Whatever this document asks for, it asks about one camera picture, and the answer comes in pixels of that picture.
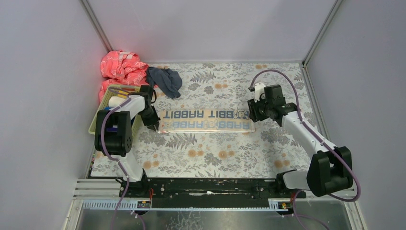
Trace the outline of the beige lettered towel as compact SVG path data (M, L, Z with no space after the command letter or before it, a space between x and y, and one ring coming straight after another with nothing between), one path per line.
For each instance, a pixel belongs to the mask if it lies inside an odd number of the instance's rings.
M184 109L159 114L158 133L251 133L255 131L247 110Z

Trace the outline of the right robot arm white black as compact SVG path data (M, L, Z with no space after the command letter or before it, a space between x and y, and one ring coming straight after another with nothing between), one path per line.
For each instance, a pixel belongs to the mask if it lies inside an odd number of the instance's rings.
M254 98L248 100L253 122L271 119L284 128L306 151L311 162L307 170L277 174L281 190L303 189L317 197L330 195L353 186L351 152L324 138L303 117L295 103L287 103L280 85L256 83L248 88Z

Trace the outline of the purple towel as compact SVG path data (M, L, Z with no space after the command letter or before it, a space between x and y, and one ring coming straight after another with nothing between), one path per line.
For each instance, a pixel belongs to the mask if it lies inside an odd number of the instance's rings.
M111 133L116 133L117 128L116 127L108 127L105 129L106 132L111 132Z

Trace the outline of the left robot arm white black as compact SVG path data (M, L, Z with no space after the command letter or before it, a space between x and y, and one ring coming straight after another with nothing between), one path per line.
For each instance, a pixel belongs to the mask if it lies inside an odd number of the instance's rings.
M100 109L95 116L95 140L97 151L118 163L127 182L139 182L144 169L136 163L130 153L133 144L133 125L140 118L148 129L158 131L160 118L153 103L156 92L153 87L142 85L138 91L127 91L123 87L109 88L118 101Z

